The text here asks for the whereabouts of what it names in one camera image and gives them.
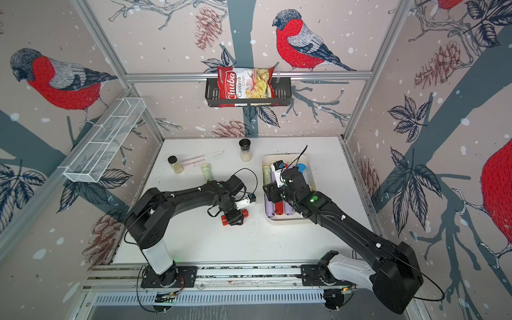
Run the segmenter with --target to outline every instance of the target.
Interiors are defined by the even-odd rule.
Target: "vent grille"
[[[156,291],[139,292],[140,303],[143,305],[211,306],[325,303],[323,290],[317,289],[184,291],[174,300],[174,303],[155,303],[156,296]],[[138,304],[135,292],[99,292],[94,301],[95,306],[131,306]]]

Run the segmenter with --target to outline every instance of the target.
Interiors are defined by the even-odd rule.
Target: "black lid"
[[[240,145],[240,149],[243,151],[247,151],[251,147],[251,141],[249,139],[242,139],[238,144]]]

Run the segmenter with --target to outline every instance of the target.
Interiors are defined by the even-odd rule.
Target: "black wire basket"
[[[275,98],[264,99],[219,99],[220,91],[216,78],[206,80],[205,98],[208,106],[216,107],[221,104],[237,104],[236,106],[268,105],[288,106],[291,104],[291,80],[289,77],[272,77],[270,84],[274,89]]]

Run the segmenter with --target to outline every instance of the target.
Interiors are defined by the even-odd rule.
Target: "white tray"
[[[272,162],[283,160],[286,163],[290,163],[298,157],[298,154],[287,154],[287,155],[270,155],[263,158],[261,162],[262,166],[262,177],[263,177],[263,166],[270,165]],[[309,159],[306,155],[301,155],[301,158],[298,161],[299,163],[303,163],[306,165],[306,170],[304,170],[303,175],[304,179],[306,179],[306,183],[309,184],[309,187],[312,191],[316,190],[315,182],[313,179],[313,172],[311,171],[311,165],[309,163]],[[276,225],[284,225],[284,224],[303,224],[303,223],[313,223],[311,220],[307,218],[303,218],[298,212],[294,211],[292,215],[275,215],[272,218],[267,217],[267,219],[272,224]]]

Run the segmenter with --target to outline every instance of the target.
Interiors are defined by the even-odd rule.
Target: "chip bag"
[[[274,68],[251,69],[218,67],[217,85],[219,99],[263,99],[275,98],[270,85]],[[246,106],[247,103],[221,104],[224,106]],[[271,103],[251,103],[250,105],[271,105]]]

